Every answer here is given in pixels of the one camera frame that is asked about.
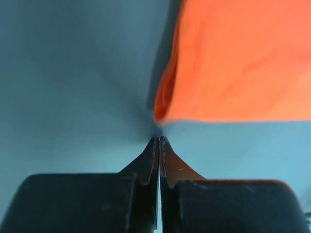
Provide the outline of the orange t shirt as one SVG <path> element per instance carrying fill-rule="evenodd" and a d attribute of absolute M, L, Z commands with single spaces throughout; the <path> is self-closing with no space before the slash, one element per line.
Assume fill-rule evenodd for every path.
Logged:
<path fill-rule="evenodd" d="M 310 1 L 182 1 L 154 118 L 310 120 Z"/>

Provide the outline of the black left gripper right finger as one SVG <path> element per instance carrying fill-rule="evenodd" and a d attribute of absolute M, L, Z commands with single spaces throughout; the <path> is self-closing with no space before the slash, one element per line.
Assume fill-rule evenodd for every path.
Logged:
<path fill-rule="evenodd" d="M 294 192 L 278 180 L 211 180 L 160 138 L 162 229 L 165 233 L 306 233 Z"/>

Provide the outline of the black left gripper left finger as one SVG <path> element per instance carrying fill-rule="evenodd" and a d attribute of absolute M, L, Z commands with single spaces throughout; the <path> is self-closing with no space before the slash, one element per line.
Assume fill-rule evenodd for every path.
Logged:
<path fill-rule="evenodd" d="M 35 174 L 15 193 L 3 233 L 152 233 L 159 139 L 117 173 Z"/>

